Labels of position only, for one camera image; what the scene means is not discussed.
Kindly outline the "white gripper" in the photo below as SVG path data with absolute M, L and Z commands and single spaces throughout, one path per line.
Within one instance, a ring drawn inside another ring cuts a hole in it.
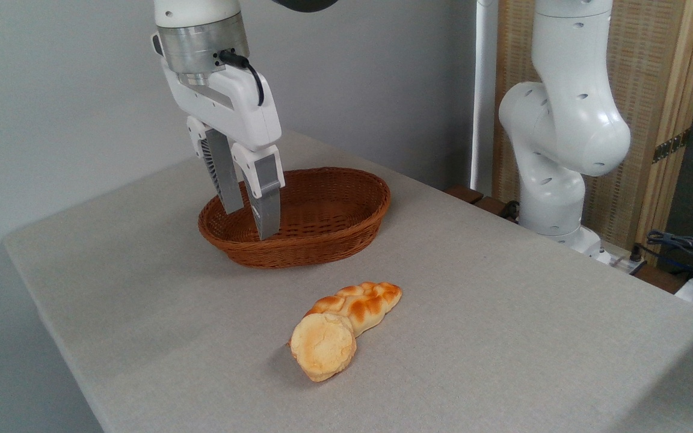
M 269 145 L 280 139 L 282 129 L 266 79 L 259 77 L 264 93 L 259 106 L 257 83 L 248 71 L 226 66 L 212 72 L 206 86 L 187 86 L 166 61 L 162 70 L 176 103 L 191 115 L 187 128 L 194 150 L 206 165 L 225 212 L 243 208 L 234 160 L 242 170 L 259 238 L 277 234 L 285 178 L 280 151 Z M 232 148 L 226 135 L 237 142 Z

